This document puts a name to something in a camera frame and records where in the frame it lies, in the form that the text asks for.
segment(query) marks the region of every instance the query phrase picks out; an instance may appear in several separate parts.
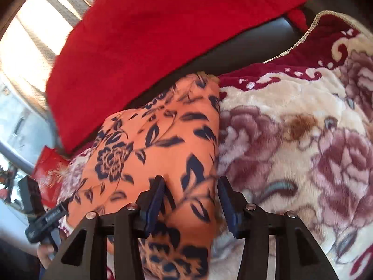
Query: screw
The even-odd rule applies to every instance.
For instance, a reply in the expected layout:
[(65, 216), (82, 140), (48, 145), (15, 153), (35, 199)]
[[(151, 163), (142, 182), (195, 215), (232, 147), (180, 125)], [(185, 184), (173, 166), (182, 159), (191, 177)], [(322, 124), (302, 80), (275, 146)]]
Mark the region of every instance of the screw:
[(85, 215), (85, 217), (88, 219), (88, 220), (92, 220), (94, 218), (96, 218), (97, 216), (97, 213), (96, 212), (89, 212)]
[(245, 205), (245, 208), (246, 208), (247, 210), (251, 210), (251, 211), (253, 211), (253, 210), (256, 210), (256, 205), (255, 205), (254, 203), (247, 203), (247, 204)]
[(294, 212), (293, 210), (290, 210), (290, 211), (287, 211), (287, 212), (286, 212), (286, 215), (287, 215), (288, 217), (290, 217), (290, 218), (296, 218), (297, 213)]
[(138, 209), (139, 206), (136, 203), (132, 202), (132, 203), (128, 203), (126, 207), (128, 210), (135, 210), (135, 209)]

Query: orange floral fabric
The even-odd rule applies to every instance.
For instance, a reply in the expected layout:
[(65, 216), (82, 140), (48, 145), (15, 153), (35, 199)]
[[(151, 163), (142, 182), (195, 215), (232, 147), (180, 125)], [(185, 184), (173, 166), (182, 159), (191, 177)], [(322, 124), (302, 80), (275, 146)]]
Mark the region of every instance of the orange floral fabric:
[[(218, 155), (219, 86), (190, 74), (141, 108), (108, 117), (100, 129), (67, 223), (89, 211), (117, 212), (166, 181), (155, 230), (139, 243), (144, 269), (161, 279), (204, 279), (216, 235), (215, 162)], [(108, 243), (112, 253), (112, 240)]]

